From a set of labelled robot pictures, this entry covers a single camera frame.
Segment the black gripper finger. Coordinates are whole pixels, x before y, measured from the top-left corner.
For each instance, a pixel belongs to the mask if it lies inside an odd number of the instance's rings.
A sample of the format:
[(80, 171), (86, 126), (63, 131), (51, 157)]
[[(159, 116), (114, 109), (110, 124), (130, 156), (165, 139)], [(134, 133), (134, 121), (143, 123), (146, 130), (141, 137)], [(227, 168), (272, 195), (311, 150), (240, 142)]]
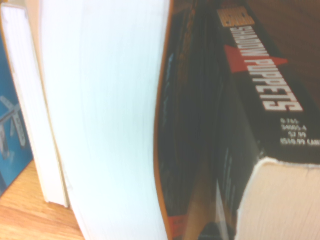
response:
[(198, 240), (223, 240), (217, 223), (207, 223), (199, 234)]

